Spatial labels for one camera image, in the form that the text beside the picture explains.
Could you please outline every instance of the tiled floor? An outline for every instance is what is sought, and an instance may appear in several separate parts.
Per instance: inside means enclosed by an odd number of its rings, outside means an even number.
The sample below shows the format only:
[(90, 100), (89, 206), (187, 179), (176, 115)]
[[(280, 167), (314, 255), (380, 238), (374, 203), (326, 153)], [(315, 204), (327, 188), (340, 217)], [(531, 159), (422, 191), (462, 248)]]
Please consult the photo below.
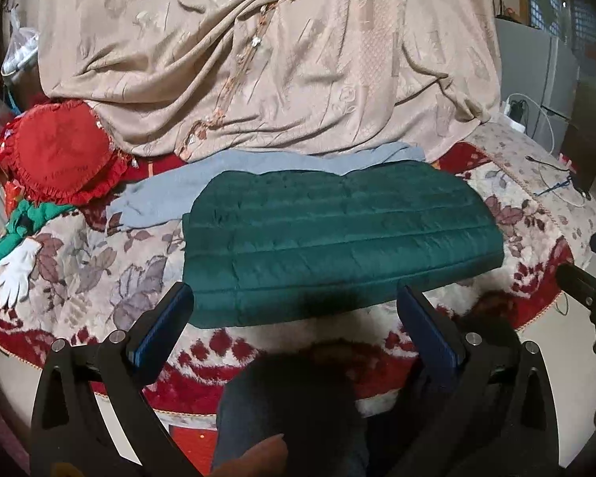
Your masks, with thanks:
[[(596, 276), (596, 256), (588, 272)], [(559, 307), (566, 308), (565, 298)], [(550, 377), (559, 424), (560, 462), (569, 463), (576, 456), (594, 430), (593, 415), (596, 409), (596, 355), (592, 345), (596, 339), (589, 312), (569, 298), (569, 313), (564, 317), (551, 307), (537, 321), (520, 333), (523, 340), (532, 339), (541, 347)], [(0, 390), (5, 399), (1, 409), (11, 409), (6, 414), (16, 433), (28, 438), (35, 389), (39, 371), (16, 359), (0, 353)], [(119, 423), (112, 413), (110, 403), (98, 399), (100, 409), (119, 452), (128, 459), (137, 460)]]

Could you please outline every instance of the red and white floral blanket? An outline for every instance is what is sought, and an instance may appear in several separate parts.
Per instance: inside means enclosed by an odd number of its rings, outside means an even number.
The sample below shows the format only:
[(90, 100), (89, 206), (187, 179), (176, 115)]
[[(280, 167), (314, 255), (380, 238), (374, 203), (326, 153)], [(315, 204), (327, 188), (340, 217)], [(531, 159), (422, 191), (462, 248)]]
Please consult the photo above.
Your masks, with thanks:
[[(505, 260), (498, 269), (426, 296), (455, 314), (493, 307), (519, 328), (554, 301), (555, 268), (577, 254), (585, 256), (596, 209), (575, 210), (572, 216), (557, 202), (532, 197), (540, 186), (525, 154), (539, 159), (545, 152), (529, 138), (494, 124), (480, 126), (474, 135), (469, 140), (492, 142), (486, 151), (493, 159), (461, 142), (437, 168), (464, 178), (481, 195), (504, 234)], [(38, 367), (56, 337), (72, 344), (101, 340), (152, 308), (182, 276), (180, 221), (105, 237), (87, 228), (76, 212), (51, 221), (36, 238), (44, 247), (29, 299), (14, 310), (0, 308), (0, 349)], [(484, 295), (493, 299), (480, 301)], [(367, 415), (392, 405), (416, 357), (394, 302), (276, 325), (219, 330), (188, 325), (145, 395), (170, 423), (212, 427), (223, 387), (235, 374), (261, 353), (298, 351), (344, 365)]]

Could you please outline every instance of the refrigerator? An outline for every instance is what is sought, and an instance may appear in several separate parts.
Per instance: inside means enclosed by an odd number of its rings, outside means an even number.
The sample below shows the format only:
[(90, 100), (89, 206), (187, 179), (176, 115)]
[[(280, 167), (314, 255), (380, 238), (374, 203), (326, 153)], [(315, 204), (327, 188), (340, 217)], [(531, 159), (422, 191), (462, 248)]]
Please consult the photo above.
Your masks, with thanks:
[[(572, 116), (579, 62), (559, 38), (543, 30), (497, 18), (501, 51), (501, 99), (526, 100), (526, 134), (558, 157)], [(550, 119), (552, 133), (543, 114)]]

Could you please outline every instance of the beige draped fabric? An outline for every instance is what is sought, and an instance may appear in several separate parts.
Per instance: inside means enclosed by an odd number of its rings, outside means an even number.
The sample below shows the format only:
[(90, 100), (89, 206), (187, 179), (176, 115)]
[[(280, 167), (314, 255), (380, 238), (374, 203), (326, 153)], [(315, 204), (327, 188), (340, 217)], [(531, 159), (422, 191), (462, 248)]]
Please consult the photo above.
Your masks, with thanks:
[(327, 154), (402, 140), (436, 159), (499, 100), (492, 0), (38, 0), (50, 97), (125, 151)]

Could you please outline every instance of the dark gray pants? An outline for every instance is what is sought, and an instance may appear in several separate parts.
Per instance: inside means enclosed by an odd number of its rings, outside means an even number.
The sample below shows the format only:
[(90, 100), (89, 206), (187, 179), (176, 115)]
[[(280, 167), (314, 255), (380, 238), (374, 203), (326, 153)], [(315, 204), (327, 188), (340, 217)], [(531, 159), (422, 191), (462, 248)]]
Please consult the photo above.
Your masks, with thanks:
[(366, 423), (351, 382), (298, 356), (254, 361), (226, 385), (217, 414), (213, 468), (284, 434), (290, 477), (365, 477)]

